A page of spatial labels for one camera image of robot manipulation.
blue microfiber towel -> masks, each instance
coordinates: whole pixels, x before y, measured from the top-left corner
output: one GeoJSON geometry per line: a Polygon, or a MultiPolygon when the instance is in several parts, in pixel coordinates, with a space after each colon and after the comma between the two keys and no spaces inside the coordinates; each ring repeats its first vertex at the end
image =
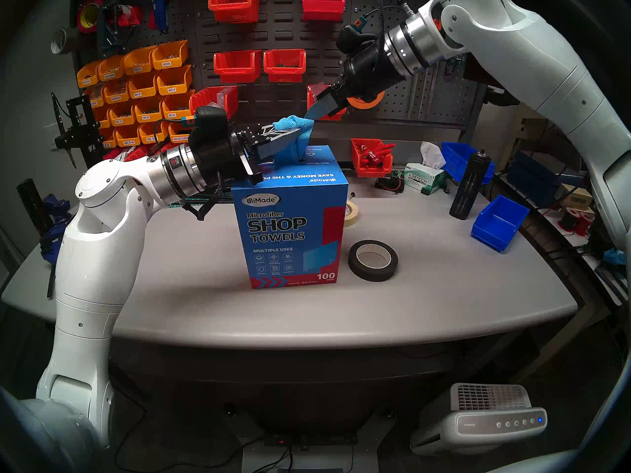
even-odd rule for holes
{"type": "Polygon", "coordinates": [[[300,135],[295,142],[287,146],[280,152],[274,154],[274,162],[277,164],[295,164],[305,158],[305,151],[307,150],[307,144],[309,143],[309,137],[311,137],[311,130],[314,128],[315,122],[313,120],[307,120],[306,118],[300,118],[296,115],[281,118],[279,121],[274,122],[274,128],[276,130],[288,130],[288,129],[300,129],[300,135]]]}

unimade logo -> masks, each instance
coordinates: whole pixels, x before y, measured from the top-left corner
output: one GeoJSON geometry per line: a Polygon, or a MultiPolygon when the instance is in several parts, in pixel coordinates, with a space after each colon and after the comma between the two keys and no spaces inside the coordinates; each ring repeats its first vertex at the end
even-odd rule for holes
{"type": "Polygon", "coordinates": [[[421,183],[421,185],[427,184],[427,181],[425,181],[423,178],[420,178],[417,175],[412,174],[412,173],[408,173],[408,179],[411,179],[412,181],[416,181],[417,183],[421,183]]]}
{"type": "Polygon", "coordinates": [[[257,193],[243,198],[244,205],[251,207],[268,207],[280,202],[280,196],[273,193],[257,193]]]}

blue storage bin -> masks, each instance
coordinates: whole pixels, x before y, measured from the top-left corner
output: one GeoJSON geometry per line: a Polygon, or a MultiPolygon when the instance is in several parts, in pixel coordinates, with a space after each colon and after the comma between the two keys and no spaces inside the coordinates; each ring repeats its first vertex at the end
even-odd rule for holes
{"type": "MultiPolygon", "coordinates": [[[[442,144],[442,156],[445,158],[446,164],[442,167],[447,171],[451,177],[460,183],[464,170],[467,167],[467,162],[471,154],[477,152],[469,144],[462,144],[459,142],[441,142],[442,144]]],[[[483,185],[487,185],[491,182],[491,178],[495,173],[495,163],[491,161],[488,167],[487,174],[482,180],[483,185]]]]}
{"type": "Polygon", "coordinates": [[[515,237],[530,209],[498,195],[482,209],[471,229],[471,237],[502,252],[515,237]]]}

cardboard box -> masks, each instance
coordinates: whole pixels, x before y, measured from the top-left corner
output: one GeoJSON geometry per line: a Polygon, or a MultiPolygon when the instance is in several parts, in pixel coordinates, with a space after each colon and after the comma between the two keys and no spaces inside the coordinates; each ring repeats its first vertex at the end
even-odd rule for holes
{"type": "Polygon", "coordinates": [[[261,165],[263,182],[232,186],[253,288],[335,283],[348,182],[329,146],[306,162],[261,165]]]}
{"type": "Polygon", "coordinates": [[[420,163],[408,163],[405,166],[405,186],[411,186],[425,195],[434,193],[442,187],[445,179],[444,169],[434,169],[420,163]]]}
{"type": "MultiPolygon", "coordinates": [[[[555,198],[559,200],[565,195],[567,195],[573,189],[574,189],[574,186],[562,184],[557,190],[557,194],[555,198]]],[[[586,189],[577,188],[574,193],[572,193],[569,197],[565,198],[561,202],[561,205],[568,208],[577,208],[580,210],[586,210],[587,208],[589,208],[593,200],[594,200],[594,197],[591,194],[589,194],[589,192],[586,189]]]]}

orange storage bin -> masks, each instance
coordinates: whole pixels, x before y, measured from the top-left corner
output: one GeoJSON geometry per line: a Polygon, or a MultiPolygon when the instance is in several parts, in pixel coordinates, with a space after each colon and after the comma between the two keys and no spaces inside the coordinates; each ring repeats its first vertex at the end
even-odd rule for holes
{"type": "Polygon", "coordinates": [[[134,104],[132,101],[112,105],[107,112],[107,116],[110,117],[110,124],[112,127],[135,124],[136,118],[134,117],[133,106],[134,104]]]}
{"type": "Polygon", "coordinates": [[[181,68],[166,69],[158,74],[158,92],[162,96],[180,95],[188,91],[192,82],[190,64],[181,68]]]}
{"type": "Polygon", "coordinates": [[[105,102],[108,105],[122,103],[123,101],[128,101],[129,99],[129,87],[127,85],[127,80],[121,79],[109,81],[105,84],[103,92],[105,94],[105,102]]]}
{"type": "Polygon", "coordinates": [[[114,129],[114,139],[118,147],[131,147],[140,145],[138,127],[136,125],[124,125],[114,129]]]}
{"type": "Polygon", "coordinates": [[[99,129],[98,133],[103,136],[103,147],[105,149],[113,149],[114,147],[116,147],[116,139],[114,139],[113,128],[110,127],[107,129],[99,129]]]}
{"type": "Polygon", "coordinates": [[[134,117],[139,123],[155,122],[162,118],[160,100],[162,97],[149,97],[138,100],[133,107],[134,117]]]}
{"type": "Polygon", "coordinates": [[[80,88],[87,88],[98,83],[97,67],[101,61],[90,62],[77,72],[77,84],[80,88]]]}
{"type": "MultiPolygon", "coordinates": [[[[311,108],[311,105],[313,105],[316,101],[316,96],[318,96],[322,91],[318,91],[316,93],[313,93],[312,90],[315,90],[315,88],[317,87],[317,84],[308,84],[307,85],[307,109],[311,108]]],[[[342,118],[342,115],[344,115],[346,113],[346,109],[344,108],[343,110],[340,110],[338,113],[336,113],[335,115],[333,115],[332,117],[329,117],[328,115],[325,115],[322,118],[318,118],[318,120],[339,120],[342,118]]]]}
{"type": "Polygon", "coordinates": [[[111,81],[122,78],[125,74],[123,66],[123,56],[113,55],[106,60],[101,61],[97,66],[98,79],[101,81],[111,81]]]}
{"type": "Polygon", "coordinates": [[[129,97],[133,100],[152,97],[158,92],[158,71],[131,76],[127,83],[129,85],[129,97]]]}
{"type": "Polygon", "coordinates": [[[362,146],[376,151],[383,147],[384,143],[379,139],[351,139],[352,152],[351,157],[353,159],[353,166],[357,172],[358,178],[381,178],[384,174],[392,172],[392,154],[381,154],[380,157],[384,162],[384,165],[379,166],[362,166],[360,159],[361,154],[364,151],[362,146]]]}
{"type": "Polygon", "coordinates": [[[210,102],[217,103],[223,108],[226,112],[226,116],[230,119],[239,108],[239,87],[209,86],[195,93],[189,102],[191,114],[195,114],[195,110],[210,102]]]}
{"type": "Polygon", "coordinates": [[[261,75],[261,51],[218,52],[213,68],[222,83],[251,83],[261,75]]]}
{"type": "Polygon", "coordinates": [[[151,64],[151,52],[156,48],[157,45],[150,45],[149,47],[131,51],[123,57],[125,74],[132,76],[134,74],[142,74],[143,72],[151,71],[153,69],[153,64],[151,64]]]}
{"type": "Polygon", "coordinates": [[[271,83],[300,83],[307,70],[307,53],[304,49],[266,51],[263,69],[271,83]]]}
{"type": "Polygon", "coordinates": [[[107,116],[107,110],[109,107],[102,106],[98,108],[92,108],[94,119],[100,124],[99,129],[107,129],[110,126],[110,119],[107,116]]]}
{"type": "Polygon", "coordinates": [[[174,144],[188,141],[192,127],[182,127],[180,122],[169,122],[169,137],[174,144]]]}
{"type": "Polygon", "coordinates": [[[90,106],[92,108],[98,108],[105,105],[104,89],[105,83],[97,83],[85,90],[84,95],[87,95],[88,98],[90,98],[90,106]]]}
{"type": "Polygon", "coordinates": [[[153,69],[179,68],[189,58],[189,41],[179,40],[157,46],[151,52],[153,69]]]}
{"type": "Polygon", "coordinates": [[[155,137],[158,142],[162,142],[169,135],[168,122],[164,120],[158,120],[158,122],[147,122],[140,124],[138,127],[138,136],[143,144],[155,144],[153,129],[155,128],[155,137]]]}
{"type": "Polygon", "coordinates": [[[259,21],[259,0],[208,0],[214,19],[225,23],[256,23],[259,21]]]}
{"type": "Polygon", "coordinates": [[[188,90],[181,95],[169,95],[162,98],[160,111],[163,118],[180,119],[195,113],[189,107],[190,99],[195,94],[195,90],[188,90]]]}

